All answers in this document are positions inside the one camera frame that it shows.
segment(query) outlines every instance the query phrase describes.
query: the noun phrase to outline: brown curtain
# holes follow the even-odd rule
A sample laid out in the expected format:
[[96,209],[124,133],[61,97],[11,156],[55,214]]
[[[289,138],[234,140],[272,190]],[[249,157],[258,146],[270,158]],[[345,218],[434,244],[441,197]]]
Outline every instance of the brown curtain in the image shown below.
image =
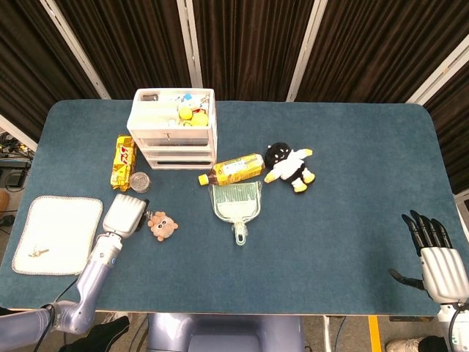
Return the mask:
[[0,114],[37,141],[55,102],[98,97],[38,1],[0,1]]
[[467,0],[329,1],[297,100],[403,103],[468,19]]
[[113,99],[191,87],[175,0],[56,0]]
[[453,192],[469,189],[469,63],[425,108],[432,115]]
[[312,0],[194,0],[204,87],[218,100],[285,100]]

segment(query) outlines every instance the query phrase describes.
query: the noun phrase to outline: plush toy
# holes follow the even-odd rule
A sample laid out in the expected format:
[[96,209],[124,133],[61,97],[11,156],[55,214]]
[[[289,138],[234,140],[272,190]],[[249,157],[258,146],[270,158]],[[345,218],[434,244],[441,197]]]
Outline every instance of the plush toy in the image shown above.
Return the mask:
[[160,242],[166,240],[179,227],[173,219],[166,216],[164,211],[157,211],[153,214],[148,221],[148,226]]
[[313,155],[311,149],[300,149],[296,152],[287,143],[278,142],[269,145],[265,153],[265,165],[272,169],[264,181],[270,183],[279,177],[291,183],[295,193],[304,192],[315,176],[306,167],[304,158]]

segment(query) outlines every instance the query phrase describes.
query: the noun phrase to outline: teddy bear keychain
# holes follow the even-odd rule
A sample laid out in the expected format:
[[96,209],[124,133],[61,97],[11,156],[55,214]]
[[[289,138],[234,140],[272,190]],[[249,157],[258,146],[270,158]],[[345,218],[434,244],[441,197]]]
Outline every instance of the teddy bear keychain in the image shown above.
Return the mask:
[[160,242],[166,240],[179,227],[164,211],[147,214],[147,217],[149,229]]

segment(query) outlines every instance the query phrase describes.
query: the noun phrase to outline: black and white plush toy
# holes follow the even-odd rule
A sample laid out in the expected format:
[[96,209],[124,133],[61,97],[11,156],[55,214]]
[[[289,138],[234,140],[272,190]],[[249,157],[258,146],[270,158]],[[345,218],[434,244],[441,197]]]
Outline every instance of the black and white plush toy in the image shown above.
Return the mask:
[[270,183],[279,177],[291,183],[295,193],[304,192],[315,176],[305,167],[304,158],[313,155],[311,149],[300,149],[296,152],[287,143],[278,142],[269,145],[265,152],[265,165],[272,169],[264,181]]

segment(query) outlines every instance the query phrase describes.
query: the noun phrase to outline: white towel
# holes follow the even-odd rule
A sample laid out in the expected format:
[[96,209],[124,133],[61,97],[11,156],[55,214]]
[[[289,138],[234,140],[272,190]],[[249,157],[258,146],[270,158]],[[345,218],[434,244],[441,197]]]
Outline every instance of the white towel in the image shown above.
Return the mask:
[[[26,225],[12,261],[13,271],[28,275],[72,275],[84,269],[103,203],[98,199],[41,196],[29,207]],[[32,257],[35,251],[45,251]]]

